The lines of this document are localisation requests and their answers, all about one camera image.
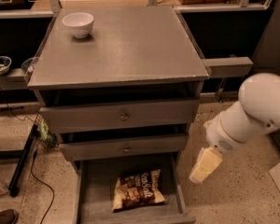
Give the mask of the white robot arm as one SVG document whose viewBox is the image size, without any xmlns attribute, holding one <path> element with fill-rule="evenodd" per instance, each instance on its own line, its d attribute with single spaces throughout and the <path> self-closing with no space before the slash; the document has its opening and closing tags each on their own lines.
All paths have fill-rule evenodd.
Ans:
<svg viewBox="0 0 280 224">
<path fill-rule="evenodd" d="M 208 147 L 200 150 L 189 180 L 202 183 L 222 163 L 223 155 L 259 134 L 280 129 L 280 76 L 270 73 L 247 78 L 238 100 L 204 124 Z"/>
</svg>

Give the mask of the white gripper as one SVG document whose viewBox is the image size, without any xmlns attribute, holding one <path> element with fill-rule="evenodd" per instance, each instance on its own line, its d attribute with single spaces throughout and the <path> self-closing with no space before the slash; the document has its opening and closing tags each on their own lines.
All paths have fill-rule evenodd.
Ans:
<svg viewBox="0 0 280 224">
<path fill-rule="evenodd" d="M 203 147 L 198 154 L 189 175 L 189 180 L 193 183 L 204 182 L 218 168 L 223 160 L 221 153 L 232 152 L 240 146 L 240 143 L 233 140 L 224 130 L 220 114 L 208 120 L 203 126 L 210 147 Z"/>
</svg>

